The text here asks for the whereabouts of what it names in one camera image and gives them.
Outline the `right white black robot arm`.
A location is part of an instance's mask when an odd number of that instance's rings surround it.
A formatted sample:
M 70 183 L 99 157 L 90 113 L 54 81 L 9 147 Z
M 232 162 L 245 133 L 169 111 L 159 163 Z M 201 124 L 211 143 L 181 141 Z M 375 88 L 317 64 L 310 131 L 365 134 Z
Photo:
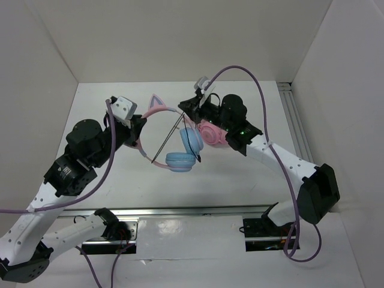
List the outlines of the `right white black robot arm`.
M 229 146 L 250 157 L 287 181 L 292 200 L 276 203 L 263 214 L 262 229 L 276 235 L 284 225 L 304 220 L 317 225 L 339 201 L 340 192 L 333 168 L 307 162 L 273 143 L 266 132 L 246 119 L 247 108 L 241 97 L 225 96 L 219 106 L 197 95 L 178 107 L 196 124 L 207 121 L 227 132 Z

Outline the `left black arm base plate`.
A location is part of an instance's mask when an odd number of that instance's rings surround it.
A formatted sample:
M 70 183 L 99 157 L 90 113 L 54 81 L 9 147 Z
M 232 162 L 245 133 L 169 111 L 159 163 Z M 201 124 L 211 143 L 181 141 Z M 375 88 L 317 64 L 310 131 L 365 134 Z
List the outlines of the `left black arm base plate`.
M 135 239 L 135 228 L 131 228 L 124 221 L 119 220 L 102 220 L 104 224 L 104 230 L 100 236 L 96 236 L 85 240 L 85 242 L 96 242 L 96 241 L 122 241 L 129 242 Z

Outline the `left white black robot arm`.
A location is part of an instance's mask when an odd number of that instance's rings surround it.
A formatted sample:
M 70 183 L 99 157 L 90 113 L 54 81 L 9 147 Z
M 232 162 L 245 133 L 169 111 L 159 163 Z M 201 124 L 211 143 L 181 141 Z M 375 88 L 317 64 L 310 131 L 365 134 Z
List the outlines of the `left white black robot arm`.
M 67 134 L 63 155 L 45 174 L 26 213 L 1 238 L 2 280 L 28 283 L 39 277 L 59 255 L 92 238 L 128 245 L 131 230 L 107 208 L 97 209 L 71 226 L 48 233 L 65 207 L 97 177 L 96 168 L 106 165 L 107 175 L 116 150 L 125 144 L 136 146 L 147 122 L 140 115 L 133 116 L 130 127 L 108 116 L 103 121 L 105 128 L 96 120 L 82 120 Z

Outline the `blue pink cat-ear headphones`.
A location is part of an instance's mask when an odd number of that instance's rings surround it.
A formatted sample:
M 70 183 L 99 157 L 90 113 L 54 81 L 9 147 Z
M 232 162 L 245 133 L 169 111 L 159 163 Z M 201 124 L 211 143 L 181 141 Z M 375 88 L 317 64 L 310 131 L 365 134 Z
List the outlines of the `blue pink cat-ear headphones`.
M 184 112 L 179 112 L 176 108 L 169 107 L 165 102 L 156 94 L 153 94 L 150 98 L 148 110 L 142 116 L 143 119 L 147 120 L 149 117 L 160 112 L 172 112 L 177 113 L 179 118 L 169 135 L 166 137 L 165 143 L 172 135 L 172 133 L 178 127 L 178 124 L 182 122 L 184 127 L 180 129 L 179 134 L 182 140 L 182 144 L 185 148 L 185 152 L 170 152 L 166 154 L 165 163 L 159 163 L 155 157 L 150 158 L 142 147 L 140 139 L 136 141 L 136 146 L 132 148 L 137 149 L 140 154 L 147 159 L 152 165 L 155 165 L 162 169 L 167 169 L 172 172 L 189 172 L 195 163 L 201 162 L 200 152 L 203 150 L 203 140 L 192 121 Z

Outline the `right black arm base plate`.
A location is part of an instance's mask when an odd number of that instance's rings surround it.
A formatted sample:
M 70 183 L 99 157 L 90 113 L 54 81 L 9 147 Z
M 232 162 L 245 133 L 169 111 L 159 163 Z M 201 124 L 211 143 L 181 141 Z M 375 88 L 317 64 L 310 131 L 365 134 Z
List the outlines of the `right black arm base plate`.
M 246 238 L 283 237 L 287 236 L 292 223 L 276 226 L 270 220 L 261 218 L 245 218 L 239 231 Z

